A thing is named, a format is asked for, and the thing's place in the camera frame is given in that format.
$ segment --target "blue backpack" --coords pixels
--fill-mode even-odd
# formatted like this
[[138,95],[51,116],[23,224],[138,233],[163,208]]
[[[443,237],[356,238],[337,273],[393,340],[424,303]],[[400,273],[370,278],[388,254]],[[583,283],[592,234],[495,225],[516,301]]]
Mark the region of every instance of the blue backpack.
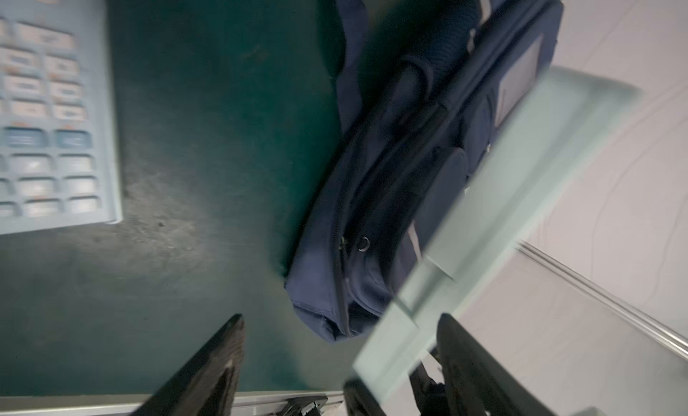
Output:
[[285,285],[297,315],[330,342],[364,334],[382,316],[509,112],[550,65],[563,12],[561,0],[450,0],[361,117],[366,8],[336,5],[345,145]]

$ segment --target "blue calculator button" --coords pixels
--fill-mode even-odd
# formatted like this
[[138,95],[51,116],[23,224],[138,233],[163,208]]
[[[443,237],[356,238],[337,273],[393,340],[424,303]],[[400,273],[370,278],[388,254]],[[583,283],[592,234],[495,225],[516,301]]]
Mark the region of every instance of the blue calculator button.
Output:
[[46,134],[40,129],[5,128],[5,141],[10,147],[41,148],[47,146]]
[[63,149],[88,149],[91,147],[91,135],[84,131],[58,130],[57,146]]

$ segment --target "metal ring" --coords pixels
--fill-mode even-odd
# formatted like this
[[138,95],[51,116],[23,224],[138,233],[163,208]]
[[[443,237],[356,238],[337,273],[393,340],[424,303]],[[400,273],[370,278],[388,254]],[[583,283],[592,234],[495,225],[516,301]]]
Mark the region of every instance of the metal ring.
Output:
[[364,248],[358,249],[358,251],[359,251],[359,252],[364,252],[364,253],[365,253],[365,252],[367,252],[368,249],[370,248],[370,240],[368,239],[368,237],[363,237],[363,240],[366,241],[366,245],[365,245]]

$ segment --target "backpack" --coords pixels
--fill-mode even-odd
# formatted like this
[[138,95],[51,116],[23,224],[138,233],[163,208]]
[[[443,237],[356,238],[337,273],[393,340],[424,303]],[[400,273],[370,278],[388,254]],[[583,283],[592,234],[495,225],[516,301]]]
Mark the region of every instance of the backpack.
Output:
[[360,116],[362,0],[336,0],[346,38],[336,91],[345,142],[298,241],[285,288],[329,342],[377,322],[514,106],[548,68],[561,0],[450,0]]

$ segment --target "calculator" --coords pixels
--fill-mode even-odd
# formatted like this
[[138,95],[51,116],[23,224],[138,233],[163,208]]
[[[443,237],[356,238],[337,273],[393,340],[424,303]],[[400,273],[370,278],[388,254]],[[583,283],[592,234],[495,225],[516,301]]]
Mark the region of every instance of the calculator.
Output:
[[0,234],[122,220],[105,0],[0,0]]

